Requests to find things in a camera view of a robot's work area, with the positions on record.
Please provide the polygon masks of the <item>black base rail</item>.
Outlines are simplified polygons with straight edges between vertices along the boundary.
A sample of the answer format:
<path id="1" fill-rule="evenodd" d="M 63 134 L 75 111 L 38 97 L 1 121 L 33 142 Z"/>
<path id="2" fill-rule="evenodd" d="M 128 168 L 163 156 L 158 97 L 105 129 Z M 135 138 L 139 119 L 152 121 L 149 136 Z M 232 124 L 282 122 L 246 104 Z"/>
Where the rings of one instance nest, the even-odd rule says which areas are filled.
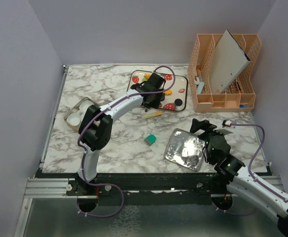
<path id="1" fill-rule="evenodd" d="M 75 173 L 36 172 L 36 178 L 47 182 L 44 188 L 62 188 L 65 198 L 102 205 L 210 205 L 212 198 L 223 198 L 227 193 L 214 173 L 99 173 L 92 187 Z"/>

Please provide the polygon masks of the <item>light blue eraser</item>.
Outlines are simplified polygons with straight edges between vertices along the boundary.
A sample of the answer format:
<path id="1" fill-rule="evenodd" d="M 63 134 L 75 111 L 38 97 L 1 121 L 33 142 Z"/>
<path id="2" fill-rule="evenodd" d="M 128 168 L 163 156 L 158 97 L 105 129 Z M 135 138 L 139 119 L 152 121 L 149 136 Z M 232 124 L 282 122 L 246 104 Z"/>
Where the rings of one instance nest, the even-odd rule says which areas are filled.
<path id="1" fill-rule="evenodd" d="M 205 83 L 204 83 L 203 81 L 201 81 L 201 82 L 198 84 L 198 87 L 197 87 L 197 93 L 198 93 L 198 94 L 202 94 L 204 85 L 205 85 Z"/>

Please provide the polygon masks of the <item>grey white board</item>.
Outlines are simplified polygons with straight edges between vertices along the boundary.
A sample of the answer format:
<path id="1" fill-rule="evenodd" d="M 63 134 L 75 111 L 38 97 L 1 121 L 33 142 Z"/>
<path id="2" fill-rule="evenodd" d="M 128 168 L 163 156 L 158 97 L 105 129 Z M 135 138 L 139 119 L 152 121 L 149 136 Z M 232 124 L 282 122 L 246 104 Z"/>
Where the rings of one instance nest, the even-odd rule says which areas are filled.
<path id="1" fill-rule="evenodd" d="M 250 63 L 249 57 L 228 30 L 213 52 L 209 86 L 213 94 L 224 92 Z"/>

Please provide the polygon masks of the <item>silver tin lid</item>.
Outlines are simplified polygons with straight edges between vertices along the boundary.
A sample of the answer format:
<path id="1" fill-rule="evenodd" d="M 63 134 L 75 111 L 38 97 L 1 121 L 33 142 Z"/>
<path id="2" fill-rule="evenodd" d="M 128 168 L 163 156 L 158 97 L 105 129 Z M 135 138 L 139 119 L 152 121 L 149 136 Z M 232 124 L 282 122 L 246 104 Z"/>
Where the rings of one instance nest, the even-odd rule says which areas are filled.
<path id="1" fill-rule="evenodd" d="M 165 148 L 164 158 L 192 171 L 199 171 L 203 160 L 205 142 L 197 135 L 175 129 Z"/>

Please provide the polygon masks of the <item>cookie pile orange green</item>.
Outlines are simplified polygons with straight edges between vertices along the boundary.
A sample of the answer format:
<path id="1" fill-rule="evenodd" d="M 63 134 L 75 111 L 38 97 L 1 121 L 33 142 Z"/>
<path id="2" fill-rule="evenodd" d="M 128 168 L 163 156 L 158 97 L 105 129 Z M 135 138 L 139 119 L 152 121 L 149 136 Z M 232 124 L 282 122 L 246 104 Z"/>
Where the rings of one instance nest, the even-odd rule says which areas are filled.
<path id="1" fill-rule="evenodd" d="M 150 78 L 151 74 L 145 74 L 142 81 L 145 82 L 145 81 L 148 81 L 148 79 Z"/>

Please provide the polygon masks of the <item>white paper cup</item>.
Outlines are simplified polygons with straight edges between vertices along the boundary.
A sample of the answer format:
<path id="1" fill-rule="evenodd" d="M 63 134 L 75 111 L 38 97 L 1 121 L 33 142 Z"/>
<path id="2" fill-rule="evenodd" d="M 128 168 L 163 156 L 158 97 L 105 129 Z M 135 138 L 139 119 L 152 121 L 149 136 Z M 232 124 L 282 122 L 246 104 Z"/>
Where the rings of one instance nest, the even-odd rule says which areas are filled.
<path id="1" fill-rule="evenodd" d="M 87 111 L 88 107 L 90 107 L 91 105 L 93 105 L 93 103 L 91 101 L 88 101 L 88 100 L 83 101 L 79 106 L 80 112 L 85 113 Z"/>
<path id="2" fill-rule="evenodd" d="M 68 115 L 66 121 L 71 126 L 78 126 L 81 122 L 81 116 L 79 113 L 71 113 L 70 115 Z"/>

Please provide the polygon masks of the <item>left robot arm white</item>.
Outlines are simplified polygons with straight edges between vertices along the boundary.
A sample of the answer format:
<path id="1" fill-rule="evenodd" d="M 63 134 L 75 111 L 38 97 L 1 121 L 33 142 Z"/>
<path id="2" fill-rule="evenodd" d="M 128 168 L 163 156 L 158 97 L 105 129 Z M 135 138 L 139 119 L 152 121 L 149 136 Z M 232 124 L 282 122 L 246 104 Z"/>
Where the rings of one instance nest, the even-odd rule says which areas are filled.
<path id="1" fill-rule="evenodd" d="M 93 179 L 97 175 L 100 151 L 111 138 L 115 121 L 131 110 L 144 106 L 158 108 L 166 80 L 153 72 L 147 81 L 136 83 L 125 95 L 104 106 L 91 105 L 79 127 L 78 146 L 83 148 L 83 156 L 78 170 L 81 178 L 78 189 L 84 195 L 94 191 Z"/>

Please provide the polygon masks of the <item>green grey eraser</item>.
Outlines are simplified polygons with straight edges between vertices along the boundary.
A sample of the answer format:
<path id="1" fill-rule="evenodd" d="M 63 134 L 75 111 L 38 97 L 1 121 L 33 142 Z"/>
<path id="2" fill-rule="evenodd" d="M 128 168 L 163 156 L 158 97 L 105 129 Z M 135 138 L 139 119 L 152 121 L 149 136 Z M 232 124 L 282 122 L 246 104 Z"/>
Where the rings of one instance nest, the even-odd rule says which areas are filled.
<path id="1" fill-rule="evenodd" d="M 145 139 L 144 139 L 144 142 L 148 145 L 148 146 L 151 146 L 152 144 L 154 144 L 156 142 L 156 136 L 153 135 L 153 134 L 150 134 L 149 136 L 147 136 Z"/>

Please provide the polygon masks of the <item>yellow orange highlighter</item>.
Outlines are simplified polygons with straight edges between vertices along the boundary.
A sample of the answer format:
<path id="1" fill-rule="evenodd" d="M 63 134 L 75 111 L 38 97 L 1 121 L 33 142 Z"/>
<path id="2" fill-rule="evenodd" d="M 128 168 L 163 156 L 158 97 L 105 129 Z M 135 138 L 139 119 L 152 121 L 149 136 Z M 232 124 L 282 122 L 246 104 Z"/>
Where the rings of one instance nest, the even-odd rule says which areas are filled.
<path id="1" fill-rule="evenodd" d="M 154 117 L 158 117 L 158 116 L 161 116 L 163 113 L 162 111 L 156 111 L 156 112 L 153 112 L 153 113 L 148 113 L 148 114 L 145 114 L 143 116 L 144 119 L 150 119 L 150 118 L 154 118 Z"/>

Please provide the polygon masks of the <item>black sandwich cookie right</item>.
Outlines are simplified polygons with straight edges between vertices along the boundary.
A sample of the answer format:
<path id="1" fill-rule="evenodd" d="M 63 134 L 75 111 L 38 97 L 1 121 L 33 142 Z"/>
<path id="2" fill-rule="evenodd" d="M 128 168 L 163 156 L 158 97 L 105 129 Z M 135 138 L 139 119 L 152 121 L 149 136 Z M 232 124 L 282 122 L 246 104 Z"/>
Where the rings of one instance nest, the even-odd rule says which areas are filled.
<path id="1" fill-rule="evenodd" d="M 183 104 L 183 101 L 181 99 L 175 99 L 174 104 L 176 107 L 179 107 Z"/>

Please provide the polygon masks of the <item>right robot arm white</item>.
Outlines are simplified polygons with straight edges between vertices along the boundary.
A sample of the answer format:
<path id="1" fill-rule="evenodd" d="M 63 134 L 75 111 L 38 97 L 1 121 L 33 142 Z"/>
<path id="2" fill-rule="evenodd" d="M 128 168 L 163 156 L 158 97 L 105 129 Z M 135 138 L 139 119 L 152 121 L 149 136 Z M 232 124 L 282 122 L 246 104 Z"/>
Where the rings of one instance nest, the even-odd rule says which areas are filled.
<path id="1" fill-rule="evenodd" d="M 204 141 L 203 155 L 213 165 L 216 176 L 213 189 L 226 190 L 243 198 L 277 223 L 278 230 L 288 237 L 288 194 L 252 172 L 250 165 L 231 155 L 231 147 L 224 135 L 208 120 L 193 119 L 191 133 L 203 130 L 198 137 Z"/>

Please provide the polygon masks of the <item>gold cookie tin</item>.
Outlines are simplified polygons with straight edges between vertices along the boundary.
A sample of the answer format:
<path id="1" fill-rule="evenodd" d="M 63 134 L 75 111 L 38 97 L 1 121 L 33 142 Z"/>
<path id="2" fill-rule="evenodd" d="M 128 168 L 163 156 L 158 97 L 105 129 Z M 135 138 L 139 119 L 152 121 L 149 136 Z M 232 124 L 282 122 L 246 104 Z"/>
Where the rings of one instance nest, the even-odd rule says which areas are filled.
<path id="1" fill-rule="evenodd" d="M 91 105 L 99 106 L 95 101 L 89 97 L 83 97 L 77 104 L 75 104 L 64 116 L 64 122 L 75 132 L 78 132 L 82 123 L 84 115 Z"/>

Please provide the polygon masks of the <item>strawberry pattern tray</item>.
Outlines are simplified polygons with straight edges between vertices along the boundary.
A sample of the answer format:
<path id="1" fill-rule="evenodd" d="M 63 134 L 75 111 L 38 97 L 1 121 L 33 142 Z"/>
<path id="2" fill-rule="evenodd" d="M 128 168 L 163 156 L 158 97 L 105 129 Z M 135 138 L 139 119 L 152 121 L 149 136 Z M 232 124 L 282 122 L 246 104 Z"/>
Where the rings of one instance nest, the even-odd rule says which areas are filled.
<path id="1" fill-rule="evenodd" d="M 165 81 L 157 90 L 163 91 L 169 88 L 170 92 L 144 95 L 142 106 L 146 109 L 154 108 L 176 112 L 185 110 L 188 80 L 184 76 L 173 76 L 170 73 L 158 73 L 158 75 Z"/>

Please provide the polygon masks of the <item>peach desk organizer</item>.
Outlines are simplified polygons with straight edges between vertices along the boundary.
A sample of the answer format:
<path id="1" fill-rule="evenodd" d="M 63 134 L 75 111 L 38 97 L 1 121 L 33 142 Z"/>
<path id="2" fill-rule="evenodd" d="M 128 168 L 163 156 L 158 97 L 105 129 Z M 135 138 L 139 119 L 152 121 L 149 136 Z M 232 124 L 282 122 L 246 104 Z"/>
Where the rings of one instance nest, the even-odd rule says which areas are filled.
<path id="1" fill-rule="evenodd" d="M 261 49 L 257 34 L 198 34 L 188 79 L 195 112 L 250 112 L 250 75 Z"/>

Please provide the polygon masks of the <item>orange fish cookie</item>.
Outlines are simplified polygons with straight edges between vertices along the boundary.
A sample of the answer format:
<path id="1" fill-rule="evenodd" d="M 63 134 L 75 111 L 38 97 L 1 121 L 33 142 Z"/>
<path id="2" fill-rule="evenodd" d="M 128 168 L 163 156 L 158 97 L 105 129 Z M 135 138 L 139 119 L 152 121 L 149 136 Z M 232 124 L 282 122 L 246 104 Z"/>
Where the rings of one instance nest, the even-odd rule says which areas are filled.
<path id="1" fill-rule="evenodd" d="M 164 94 L 167 95 L 167 96 L 169 96 L 169 95 L 172 94 L 172 91 L 171 91 L 171 90 L 167 90 L 167 91 L 164 92 Z"/>

